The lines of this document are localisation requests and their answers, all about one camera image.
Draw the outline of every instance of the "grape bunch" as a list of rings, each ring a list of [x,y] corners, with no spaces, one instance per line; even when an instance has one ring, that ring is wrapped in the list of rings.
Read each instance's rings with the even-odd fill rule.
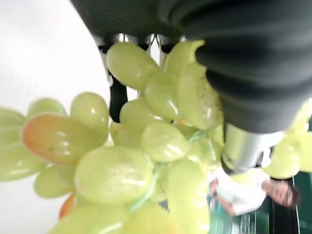
[[[134,44],[111,46],[109,71],[139,92],[120,123],[91,92],[76,96],[69,114],[51,98],[32,103],[26,117],[1,108],[0,181],[38,173],[38,196],[69,195],[49,234],[208,233],[207,174],[220,167],[224,142],[218,95],[195,59],[202,44],[178,43],[163,67]],[[271,176],[312,171],[308,107],[263,168]]]

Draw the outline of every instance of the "green grape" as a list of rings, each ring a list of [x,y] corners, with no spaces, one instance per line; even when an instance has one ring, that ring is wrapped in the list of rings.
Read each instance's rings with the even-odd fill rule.
[[[156,74],[150,78],[144,97],[153,111],[168,119],[181,119],[177,106],[178,77],[171,74]]]
[[[151,75],[159,73],[155,61],[140,47],[126,43],[115,43],[107,52],[108,70],[122,84],[143,91]]]
[[[0,128],[10,126],[20,126],[24,123],[25,116],[21,113],[0,107]]]
[[[69,185],[74,185],[76,166],[55,166],[58,177]]]
[[[49,234],[120,234],[128,212],[121,206],[77,207],[61,219]]]
[[[60,179],[56,167],[52,166],[39,173],[35,180],[35,192],[44,198],[63,196],[74,190],[74,186]]]
[[[286,135],[283,142],[291,145],[300,158],[300,170],[312,173],[312,133],[296,132]]]
[[[73,165],[96,141],[78,121],[62,115],[36,115],[24,125],[22,140],[40,158],[60,165]]]
[[[141,148],[141,132],[131,131],[120,124],[120,130],[112,135],[115,145],[140,149]]]
[[[216,141],[219,145],[223,146],[224,145],[223,124],[220,124],[215,128],[212,128],[208,132],[208,137]]]
[[[157,204],[146,203],[122,227],[123,234],[183,234],[178,222]]]
[[[261,172],[261,168],[252,168],[246,172],[235,174],[230,177],[237,183],[251,184],[253,181],[256,181],[257,178],[259,178],[259,174],[263,174],[263,172]]]
[[[196,62],[189,64],[181,74],[178,87],[181,113],[199,129],[209,129],[222,121],[217,93],[207,82],[205,71]]]
[[[184,234],[206,234],[209,231],[207,193],[206,177],[192,161],[181,160],[169,171],[169,210]]]
[[[0,149],[20,141],[20,126],[0,129]]]
[[[194,133],[198,131],[198,129],[195,127],[179,122],[173,122],[173,125],[184,135],[187,140],[189,140],[194,135]]]
[[[98,203],[94,203],[94,202],[91,202],[89,201],[88,199],[84,198],[83,196],[81,196],[80,194],[76,193],[76,196],[75,196],[75,205],[77,207],[80,207],[80,206],[90,206],[90,205],[100,205]]]
[[[45,166],[21,143],[0,150],[0,181],[24,178],[41,171]]]
[[[28,108],[27,117],[30,118],[37,114],[42,114],[45,112],[52,112],[52,113],[67,115],[61,103],[59,103],[58,101],[52,98],[44,97],[31,103],[31,105]]]
[[[191,62],[196,61],[195,51],[204,41],[184,41],[174,46],[166,58],[163,71],[179,76],[181,71]]]
[[[287,130],[288,133],[306,132],[308,130],[308,122],[312,115],[312,98],[308,99],[299,109],[294,118],[291,127]]]
[[[101,146],[108,137],[108,110],[104,99],[91,92],[79,94],[73,100],[70,116],[85,125]]]
[[[191,147],[187,157],[199,163],[204,172],[212,171],[221,166],[221,152],[223,146],[209,138],[197,139]]]
[[[81,159],[75,174],[78,193],[101,204],[124,204],[143,196],[152,179],[152,165],[134,149],[101,147]]]
[[[183,158],[190,144],[173,125],[152,123],[142,135],[142,148],[152,160],[172,162]]]
[[[120,122],[130,131],[143,132],[153,122],[170,122],[153,112],[143,98],[125,103],[120,111]]]
[[[161,202],[168,199],[168,173],[171,165],[167,165],[160,171],[159,178],[157,180],[154,192],[151,196],[152,202]]]
[[[276,179],[287,179],[299,172],[300,158],[295,148],[286,141],[281,141],[274,148],[271,163],[262,170]]]

